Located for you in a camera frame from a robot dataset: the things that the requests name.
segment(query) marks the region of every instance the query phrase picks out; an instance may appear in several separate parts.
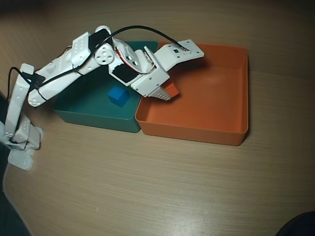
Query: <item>blue cube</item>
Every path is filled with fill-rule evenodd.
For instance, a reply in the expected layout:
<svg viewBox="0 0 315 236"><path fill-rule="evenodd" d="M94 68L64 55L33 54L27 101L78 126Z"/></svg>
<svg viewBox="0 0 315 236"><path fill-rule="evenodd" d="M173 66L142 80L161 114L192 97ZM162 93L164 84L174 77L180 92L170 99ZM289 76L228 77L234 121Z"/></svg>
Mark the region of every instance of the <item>blue cube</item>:
<svg viewBox="0 0 315 236"><path fill-rule="evenodd" d="M130 95L124 88L114 86L108 93L108 97L112 103L123 107L124 104L129 100Z"/></svg>

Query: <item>wood grain surface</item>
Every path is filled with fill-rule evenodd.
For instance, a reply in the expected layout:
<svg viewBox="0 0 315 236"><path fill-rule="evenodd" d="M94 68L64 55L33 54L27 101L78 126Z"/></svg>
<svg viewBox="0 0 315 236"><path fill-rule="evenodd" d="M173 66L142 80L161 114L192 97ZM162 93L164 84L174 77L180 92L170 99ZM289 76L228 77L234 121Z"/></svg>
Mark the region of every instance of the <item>wood grain surface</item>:
<svg viewBox="0 0 315 236"><path fill-rule="evenodd" d="M54 1L0 17L10 66L43 66L85 31L143 24L248 48L250 131L239 147L64 123L51 102L30 172L6 189L36 236L269 236L315 207L314 22L279 1ZM124 40L153 39L130 31Z"/></svg>

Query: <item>plastic bin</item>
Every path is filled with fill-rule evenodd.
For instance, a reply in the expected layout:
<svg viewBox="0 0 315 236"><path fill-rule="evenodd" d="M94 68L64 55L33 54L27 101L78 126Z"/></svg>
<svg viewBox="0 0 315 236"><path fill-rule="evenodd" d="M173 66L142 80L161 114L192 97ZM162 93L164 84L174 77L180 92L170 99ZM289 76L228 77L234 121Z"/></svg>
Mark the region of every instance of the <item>plastic bin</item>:
<svg viewBox="0 0 315 236"><path fill-rule="evenodd" d="M155 41L127 43L133 50L143 49L144 46L153 52L158 49L158 42ZM107 66L101 66L80 77L61 92L53 108L68 123L136 133L140 127L134 116L141 95L125 87L130 99L123 107L119 107L108 97L109 91L114 86L124 87L108 74Z"/></svg>
<svg viewBox="0 0 315 236"><path fill-rule="evenodd" d="M248 51L198 46L204 58L169 71L180 95L166 102L141 98L136 120L147 135L240 145L248 130Z"/></svg>

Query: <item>white robotic arm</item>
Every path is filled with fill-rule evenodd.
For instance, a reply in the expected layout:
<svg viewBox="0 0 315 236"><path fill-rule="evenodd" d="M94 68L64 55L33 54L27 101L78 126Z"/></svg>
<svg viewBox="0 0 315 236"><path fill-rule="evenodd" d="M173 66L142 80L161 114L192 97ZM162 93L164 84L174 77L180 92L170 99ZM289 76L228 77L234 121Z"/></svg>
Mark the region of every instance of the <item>white robotic arm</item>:
<svg viewBox="0 0 315 236"><path fill-rule="evenodd" d="M167 71L178 63L204 56L191 40L166 44L155 53L144 49L145 52L134 52L125 42L112 37L107 26L100 26L95 33L86 32L74 39L72 46L40 70L23 64L9 103L2 142L12 149L38 149L44 133L21 114L24 101L40 106L102 65L143 97L169 100L171 96L161 87L169 78Z"/></svg>

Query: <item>teal tray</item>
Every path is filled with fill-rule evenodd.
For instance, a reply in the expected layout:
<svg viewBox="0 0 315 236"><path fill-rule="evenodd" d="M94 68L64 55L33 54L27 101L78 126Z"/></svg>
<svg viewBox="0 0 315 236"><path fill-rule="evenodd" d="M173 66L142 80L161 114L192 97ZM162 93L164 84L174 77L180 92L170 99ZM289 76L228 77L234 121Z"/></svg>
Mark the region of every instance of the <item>teal tray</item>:
<svg viewBox="0 0 315 236"><path fill-rule="evenodd" d="M156 41L131 41L127 44L133 50L143 50L144 46L153 52L158 49ZM113 104L107 96L113 86L126 88L129 92L130 99L123 107ZM139 100L140 94L111 77L107 66L101 66L61 92L53 108L67 123L136 133L140 130L134 118Z"/></svg>

